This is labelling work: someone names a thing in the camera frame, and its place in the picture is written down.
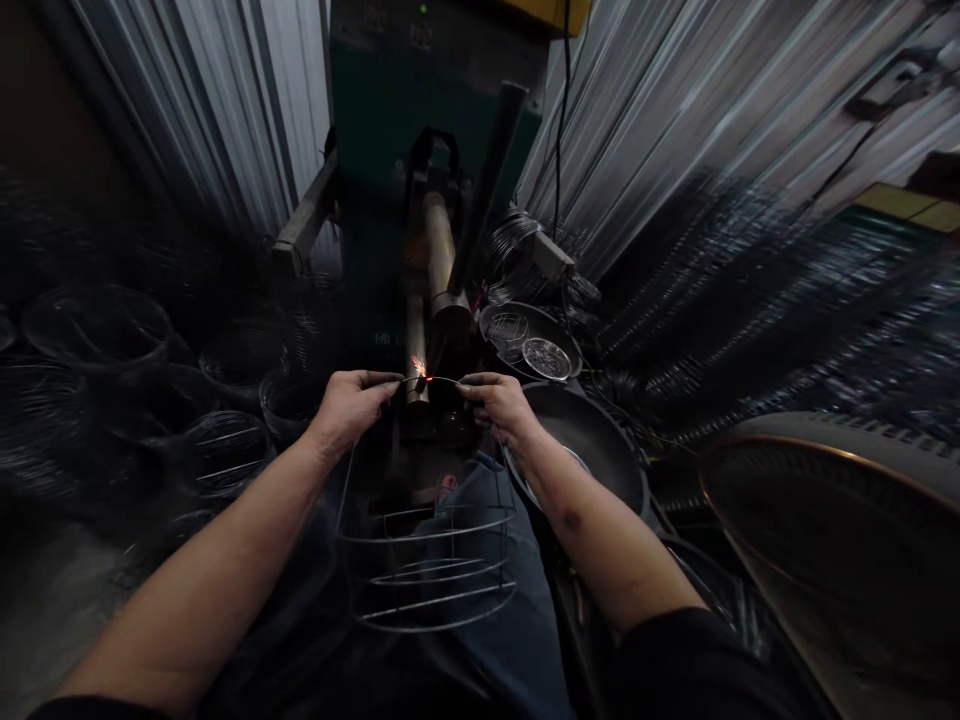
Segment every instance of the black sleeve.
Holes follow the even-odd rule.
[[[708,610],[648,620],[620,646],[616,693],[623,717],[794,718],[789,697]]]
[[[103,697],[66,697],[44,703],[27,720],[163,720],[149,708]]]

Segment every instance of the welding spark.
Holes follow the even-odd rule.
[[[423,360],[416,355],[411,355],[410,359],[413,360],[413,366],[417,369],[420,377],[427,378],[427,382],[430,382],[433,378],[427,377],[427,366],[423,364]]]

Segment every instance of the metal sheet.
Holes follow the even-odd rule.
[[[178,204],[275,235],[329,128],[314,0],[71,0]]]
[[[902,48],[960,36],[960,13],[921,0],[604,0],[590,22],[574,61],[559,240],[588,236],[579,267],[593,280],[705,168],[777,193],[785,206],[803,203],[869,127],[844,115],[844,102]],[[549,117],[562,80],[562,62],[552,62]],[[926,152],[956,146],[958,111],[957,92],[943,89],[895,113],[816,210],[876,180],[902,182]],[[520,193],[548,226],[550,127]]]

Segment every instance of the floor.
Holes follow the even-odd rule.
[[[10,516],[0,528],[0,717],[56,689],[126,597],[122,551],[77,524]]]

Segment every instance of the green machine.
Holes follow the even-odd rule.
[[[432,348],[470,329],[472,266],[540,128],[549,41],[509,3],[333,0],[343,316],[358,360],[409,367],[411,303]]]

